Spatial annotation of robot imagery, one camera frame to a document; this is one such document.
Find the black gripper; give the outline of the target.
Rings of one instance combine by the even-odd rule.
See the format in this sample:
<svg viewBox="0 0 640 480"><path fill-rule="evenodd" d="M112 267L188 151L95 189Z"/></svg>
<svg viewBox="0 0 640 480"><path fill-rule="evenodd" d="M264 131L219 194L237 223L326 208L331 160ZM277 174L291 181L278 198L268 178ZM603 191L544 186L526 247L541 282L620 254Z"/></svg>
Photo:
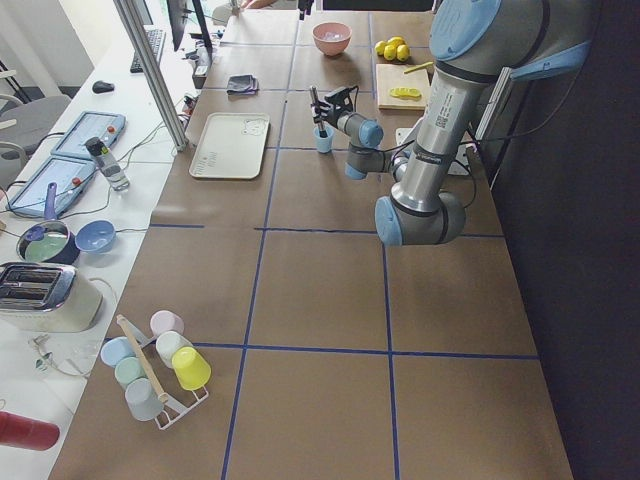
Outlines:
<svg viewBox="0 0 640 480"><path fill-rule="evenodd" d="M313 122L318 125L336 125L343 115L353 113L355 106L351 93L355 90L355 86L340 87L326 94L324 101L313 102L311 104Z"/></svg>
<svg viewBox="0 0 640 480"><path fill-rule="evenodd" d="M299 19L304 20L307 16L311 15L314 0L298 0L297 8L299 12Z"/></svg>

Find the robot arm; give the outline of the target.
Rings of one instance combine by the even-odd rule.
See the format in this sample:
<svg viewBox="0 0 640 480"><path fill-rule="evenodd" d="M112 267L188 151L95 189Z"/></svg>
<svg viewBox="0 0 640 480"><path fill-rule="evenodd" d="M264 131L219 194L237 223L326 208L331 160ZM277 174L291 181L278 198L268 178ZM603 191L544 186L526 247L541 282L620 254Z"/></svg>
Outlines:
<svg viewBox="0 0 640 480"><path fill-rule="evenodd" d="M393 174L390 194L375 206L376 230L385 245L443 244L461 233L464 207L441 186L482 91L505 67L516 81L580 67L596 7L594 1L444 2L430 32L435 58L430 98L406 158L380 150L381 127L355 112L348 88L312 101L316 124L328 123L350 138L348 176Z"/></svg>

